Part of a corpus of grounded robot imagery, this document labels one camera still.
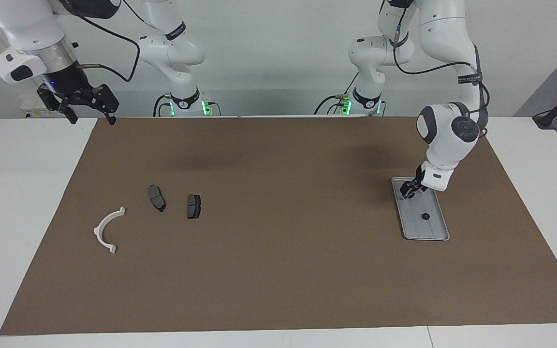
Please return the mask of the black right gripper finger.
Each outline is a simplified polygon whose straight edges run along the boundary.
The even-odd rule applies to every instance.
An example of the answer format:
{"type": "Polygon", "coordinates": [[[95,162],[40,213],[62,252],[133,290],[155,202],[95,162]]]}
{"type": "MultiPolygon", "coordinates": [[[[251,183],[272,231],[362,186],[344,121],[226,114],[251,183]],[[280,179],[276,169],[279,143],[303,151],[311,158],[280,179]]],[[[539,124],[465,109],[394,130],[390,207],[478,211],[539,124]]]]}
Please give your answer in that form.
{"type": "Polygon", "coordinates": [[[119,101],[107,85],[99,85],[93,87],[91,85],[85,88],[86,105],[106,117],[110,125],[115,125],[117,117],[115,112],[119,107],[119,101]]]}
{"type": "Polygon", "coordinates": [[[40,97],[43,104],[49,111],[63,114],[72,125],[77,123],[78,116],[69,106],[67,97],[64,97],[61,101],[59,101],[55,94],[47,88],[46,85],[40,85],[38,87],[38,97],[40,97]]]}

